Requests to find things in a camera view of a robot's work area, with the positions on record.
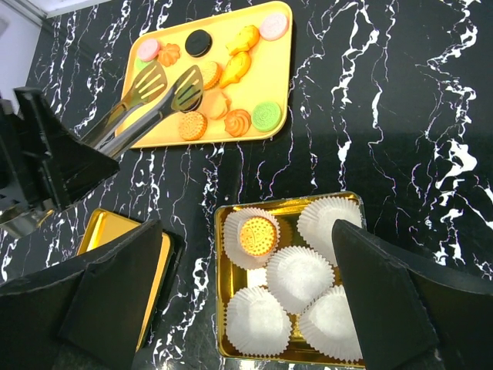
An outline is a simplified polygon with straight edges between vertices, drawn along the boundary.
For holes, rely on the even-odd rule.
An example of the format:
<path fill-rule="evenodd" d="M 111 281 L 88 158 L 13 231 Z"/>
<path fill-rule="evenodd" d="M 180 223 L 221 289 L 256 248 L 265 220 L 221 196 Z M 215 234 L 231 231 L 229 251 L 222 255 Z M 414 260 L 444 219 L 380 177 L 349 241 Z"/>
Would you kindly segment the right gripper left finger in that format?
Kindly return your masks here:
<path fill-rule="evenodd" d="M 145 234 L 159 221 L 140 226 Z M 136 345 L 127 345 L 103 327 L 109 317 L 109 285 L 98 278 L 109 273 L 115 248 L 73 257 L 1 286 L 1 367 L 50 369 L 62 345 L 68 344 L 111 369 L 129 369 Z"/>

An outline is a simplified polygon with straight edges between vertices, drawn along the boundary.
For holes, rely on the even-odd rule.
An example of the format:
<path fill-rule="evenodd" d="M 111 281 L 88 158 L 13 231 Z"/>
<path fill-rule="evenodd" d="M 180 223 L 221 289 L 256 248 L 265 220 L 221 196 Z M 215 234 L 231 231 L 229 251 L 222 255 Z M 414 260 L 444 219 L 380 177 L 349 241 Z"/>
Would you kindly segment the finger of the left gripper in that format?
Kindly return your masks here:
<path fill-rule="evenodd" d="M 119 171 L 116 160 L 82 143 L 57 118 L 39 89 L 14 89 L 14 124 L 40 201 L 66 210 Z"/>

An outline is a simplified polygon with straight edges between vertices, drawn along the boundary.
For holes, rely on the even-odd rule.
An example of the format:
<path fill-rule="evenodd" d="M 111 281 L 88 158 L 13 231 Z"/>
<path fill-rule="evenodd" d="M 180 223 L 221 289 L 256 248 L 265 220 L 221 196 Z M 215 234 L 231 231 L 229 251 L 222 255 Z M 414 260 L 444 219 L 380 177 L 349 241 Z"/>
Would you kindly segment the yellow dotted round cookie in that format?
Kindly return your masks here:
<path fill-rule="evenodd" d="M 254 257 L 268 255 L 278 241 L 277 229 L 264 217 L 251 217 L 240 228 L 240 246 Z"/>

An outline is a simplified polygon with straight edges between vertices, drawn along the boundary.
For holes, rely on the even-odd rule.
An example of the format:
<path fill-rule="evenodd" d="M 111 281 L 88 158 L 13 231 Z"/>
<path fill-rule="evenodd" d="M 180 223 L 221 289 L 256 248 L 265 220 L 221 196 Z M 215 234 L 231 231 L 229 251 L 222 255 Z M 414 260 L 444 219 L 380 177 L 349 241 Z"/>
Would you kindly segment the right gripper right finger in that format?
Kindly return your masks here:
<path fill-rule="evenodd" d="M 368 369 L 490 369 L 492 283 L 337 220 L 332 241 Z"/>

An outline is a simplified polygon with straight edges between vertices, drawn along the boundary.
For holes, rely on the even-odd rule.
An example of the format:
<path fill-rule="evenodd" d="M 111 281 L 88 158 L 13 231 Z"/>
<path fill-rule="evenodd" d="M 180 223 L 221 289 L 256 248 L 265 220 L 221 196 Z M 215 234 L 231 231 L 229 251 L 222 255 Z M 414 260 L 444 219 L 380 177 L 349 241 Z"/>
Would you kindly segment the steel serving tongs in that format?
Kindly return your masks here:
<path fill-rule="evenodd" d="M 179 91 L 196 87 L 203 91 L 203 77 L 198 66 L 189 67 L 172 85 L 164 68 L 152 62 L 135 78 L 130 91 L 108 111 L 83 137 L 82 143 L 116 160 L 142 139 L 162 120 L 181 113 L 172 108 Z M 18 111 L 11 101 L 1 101 L 1 229 L 15 239 L 37 230 L 55 212 L 52 201 L 40 201 L 34 176 L 21 153 L 14 124 Z"/>

